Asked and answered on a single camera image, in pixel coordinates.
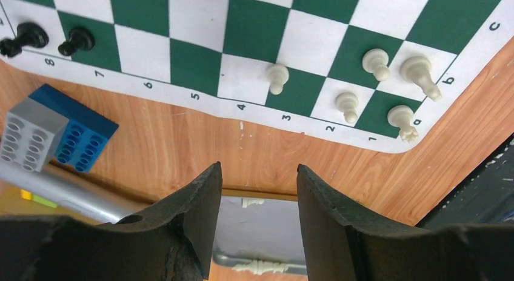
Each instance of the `white pawn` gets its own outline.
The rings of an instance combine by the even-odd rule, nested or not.
[[[415,141],[419,136],[416,128],[410,125],[413,117],[414,112],[406,105],[393,107],[387,113],[387,121],[393,127],[400,128],[400,138],[406,143]]]
[[[357,111],[355,110],[359,105],[357,96],[351,92],[339,94],[336,98],[336,107],[343,113],[344,120],[349,124],[354,124],[357,121]]]
[[[366,72],[373,73],[378,81],[389,78],[391,71],[387,68],[387,63],[389,63],[389,55],[382,49],[369,50],[362,57],[362,67]]]
[[[280,64],[271,66],[267,71],[268,81],[270,82],[270,92],[279,95],[284,90],[284,84],[289,80],[289,71]]]
[[[421,87],[423,93],[433,101],[442,98],[441,91],[432,81],[430,71],[432,64],[425,56],[414,56],[408,58],[400,67],[400,74],[407,82],[414,82]]]

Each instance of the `chessboard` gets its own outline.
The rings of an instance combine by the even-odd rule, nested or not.
[[[0,0],[0,39],[32,22],[48,36],[2,59],[21,70],[386,153],[417,145],[514,36],[514,0]],[[81,28],[90,50],[59,46]],[[362,65],[383,50],[379,81]],[[427,59],[441,98],[402,77]],[[287,82],[270,92],[269,70]],[[357,101],[348,120],[336,103]],[[413,115],[393,125],[392,108]],[[416,139],[399,134],[415,129]]]

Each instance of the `block with holes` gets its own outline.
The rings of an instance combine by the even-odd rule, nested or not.
[[[29,98],[69,119],[54,155],[60,163],[70,164],[78,172],[88,172],[118,124],[47,84]]]
[[[27,171],[41,171],[57,150],[69,120],[27,98],[7,112],[0,157]]]

